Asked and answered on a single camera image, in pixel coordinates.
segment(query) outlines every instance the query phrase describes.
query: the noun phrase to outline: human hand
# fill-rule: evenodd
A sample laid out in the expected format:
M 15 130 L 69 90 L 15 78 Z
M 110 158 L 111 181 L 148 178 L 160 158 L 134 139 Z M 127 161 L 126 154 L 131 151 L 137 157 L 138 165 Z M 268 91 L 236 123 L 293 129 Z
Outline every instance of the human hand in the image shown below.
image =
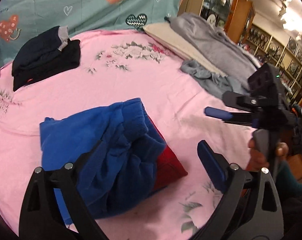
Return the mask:
M 250 148 L 250 161 L 248 165 L 248 170 L 250 171 L 259 171 L 261 168 L 268 168 L 270 164 L 267 162 L 263 153 L 259 152 L 255 149 L 255 141 L 251 139 L 249 141 L 248 147 Z M 286 155 L 289 152 L 289 147 L 286 143 L 278 143 L 276 148 L 276 155 L 281 158 L 281 160 L 285 160 Z

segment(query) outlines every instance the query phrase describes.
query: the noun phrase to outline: black folded clothing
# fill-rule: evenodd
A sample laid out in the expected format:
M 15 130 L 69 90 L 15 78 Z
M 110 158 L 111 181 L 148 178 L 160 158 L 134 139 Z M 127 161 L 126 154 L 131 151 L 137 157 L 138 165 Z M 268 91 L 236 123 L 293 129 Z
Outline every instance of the black folded clothing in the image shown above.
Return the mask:
M 13 91 L 58 73 L 77 68 L 80 65 L 80 55 L 80 40 L 69 41 L 60 56 L 41 66 L 20 71 L 18 75 L 14 76 Z
M 53 27 L 39 34 L 21 47 L 12 63 L 13 77 L 23 70 L 40 66 L 61 55 L 58 49 L 62 44 L 58 34 L 59 27 Z

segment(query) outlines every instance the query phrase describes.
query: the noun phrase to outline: wall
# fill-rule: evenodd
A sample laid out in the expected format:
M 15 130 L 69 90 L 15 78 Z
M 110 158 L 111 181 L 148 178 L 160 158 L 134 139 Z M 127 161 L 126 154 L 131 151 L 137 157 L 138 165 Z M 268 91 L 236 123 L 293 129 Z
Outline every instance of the wall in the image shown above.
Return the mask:
M 273 35 L 273 37 L 279 42 L 281 42 L 283 45 L 286 46 L 288 44 L 290 40 L 290 35 L 283 28 L 276 25 L 274 22 L 271 22 L 270 20 L 266 19 L 262 15 L 256 13 L 253 20 L 253 24 L 265 30 L 267 33 Z

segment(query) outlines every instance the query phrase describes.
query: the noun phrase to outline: glass shelf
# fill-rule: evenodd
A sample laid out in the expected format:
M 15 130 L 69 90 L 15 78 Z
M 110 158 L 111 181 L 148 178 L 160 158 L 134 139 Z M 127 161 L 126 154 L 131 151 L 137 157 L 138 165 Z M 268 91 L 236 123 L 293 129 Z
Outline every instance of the glass shelf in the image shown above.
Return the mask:
M 216 13 L 220 19 L 227 21 L 228 15 L 230 13 L 230 7 L 221 2 L 221 0 L 204 0 L 203 7 L 209 10 L 212 10 Z

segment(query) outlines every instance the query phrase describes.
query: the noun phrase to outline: gray fleece fabric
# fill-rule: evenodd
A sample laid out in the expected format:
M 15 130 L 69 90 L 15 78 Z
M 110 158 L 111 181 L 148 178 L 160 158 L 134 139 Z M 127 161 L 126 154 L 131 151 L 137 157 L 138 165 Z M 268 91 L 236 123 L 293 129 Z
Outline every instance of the gray fleece fabric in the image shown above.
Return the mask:
M 222 95 L 226 91 L 248 95 L 238 80 L 231 76 L 222 77 L 213 73 L 196 60 L 185 60 L 180 69 L 192 76 L 201 87 L 216 98 L 222 99 Z
M 205 19 L 193 13 L 171 17 L 170 22 L 171 28 L 212 64 L 249 89 L 247 79 L 260 67 L 253 55 L 231 41 L 223 30 L 213 28 Z

